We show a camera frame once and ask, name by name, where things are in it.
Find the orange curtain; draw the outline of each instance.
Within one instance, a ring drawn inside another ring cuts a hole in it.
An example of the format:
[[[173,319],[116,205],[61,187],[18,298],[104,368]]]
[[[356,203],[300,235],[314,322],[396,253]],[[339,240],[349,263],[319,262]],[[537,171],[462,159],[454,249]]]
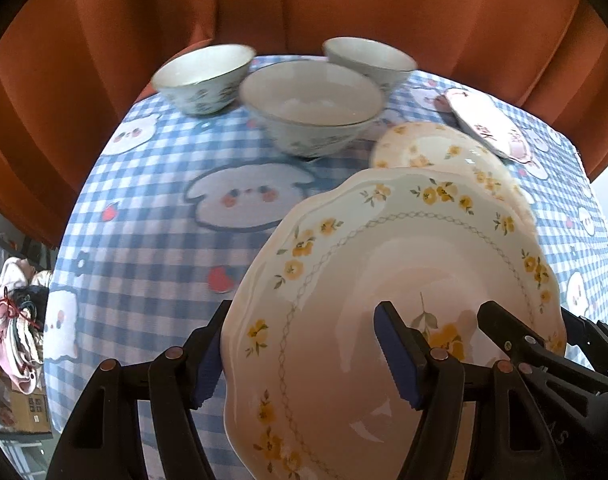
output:
[[[608,164],[608,31],[584,0],[30,0],[0,42],[0,211],[56,245],[86,176],[154,70],[187,46],[402,48],[521,106]]]

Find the red string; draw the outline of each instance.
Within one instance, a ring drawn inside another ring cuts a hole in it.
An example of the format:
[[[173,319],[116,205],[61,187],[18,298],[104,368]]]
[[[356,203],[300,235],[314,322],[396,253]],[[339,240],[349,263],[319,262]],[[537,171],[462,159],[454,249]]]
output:
[[[7,317],[23,317],[31,326],[33,326],[37,330],[40,329],[40,326],[36,322],[34,322],[32,319],[29,319],[20,312],[17,305],[15,305],[15,303],[13,303],[13,301],[8,297],[8,289],[6,287],[4,287],[4,298],[0,300],[0,306],[2,305],[6,308]]]

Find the copper rivet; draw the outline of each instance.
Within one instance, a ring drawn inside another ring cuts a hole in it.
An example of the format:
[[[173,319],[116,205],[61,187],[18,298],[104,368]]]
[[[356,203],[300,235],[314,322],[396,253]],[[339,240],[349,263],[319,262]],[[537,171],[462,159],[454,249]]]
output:
[[[436,361],[444,361],[449,353],[444,348],[431,348],[431,357]]]
[[[497,362],[497,369],[500,370],[502,373],[510,374],[513,371],[513,365],[510,361],[502,359],[501,361]]]
[[[117,364],[117,361],[115,359],[105,359],[104,361],[102,361],[100,363],[100,370],[103,370],[105,372],[107,372],[109,370],[113,370],[113,368],[115,368],[116,364]]]
[[[520,363],[517,365],[517,367],[520,369],[520,371],[523,374],[532,374],[533,373],[533,368],[531,368],[528,363]]]
[[[179,359],[182,357],[183,353],[184,349],[181,346],[171,346],[171,348],[168,348],[166,352],[164,352],[164,355],[168,359]]]

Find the tablecloth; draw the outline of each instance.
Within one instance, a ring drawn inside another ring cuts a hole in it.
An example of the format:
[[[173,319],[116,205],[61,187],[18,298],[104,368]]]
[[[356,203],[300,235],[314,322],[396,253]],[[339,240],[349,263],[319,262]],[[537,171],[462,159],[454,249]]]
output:
[[[293,58],[259,57],[252,70]],[[440,97],[448,88],[467,87],[414,72],[367,139],[310,162],[278,152],[238,103],[208,118],[182,115],[158,94],[135,104],[79,195],[54,270],[45,376],[56,430],[103,359],[151,360],[206,324],[296,202],[368,167],[369,139],[404,121],[457,126]],[[494,102],[533,148],[535,164],[507,166],[532,202],[562,305],[608,323],[608,225],[577,151],[536,117]],[[119,153],[124,140],[129,149]],[[583,359],[577,349],[568,356]],[[224,397],[220,378],[194,413],[198,434],[217,478],[248,479],[224,433]],[[149,475],[157,480],[148,404],[140,410]]]

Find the ceramic plate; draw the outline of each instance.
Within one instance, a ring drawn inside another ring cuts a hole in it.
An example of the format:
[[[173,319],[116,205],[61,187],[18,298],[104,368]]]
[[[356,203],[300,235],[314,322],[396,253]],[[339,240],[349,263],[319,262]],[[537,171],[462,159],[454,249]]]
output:
[[[511,215],[465,178],[408,168],[361,171],[287,214],[222,330],[226,434],[256,479],[396,477],[420,413],[374,335],[380,301],[466,362],[502,357],[477,328],[487,300],[564,353],[555,276]]]
[[[488,95],[450,88],[444,92],[444,96],[466,133],[482,140],[504,158],[522,163],[532,159],[529,143],[520,129],[495,106]]]
[[[535,219],[522,190],[502,161],[482,144],[444,124],[415,122],[389,129],[370,155],[372,168],[428,168],[469,177],[506,202],[536,238]]]

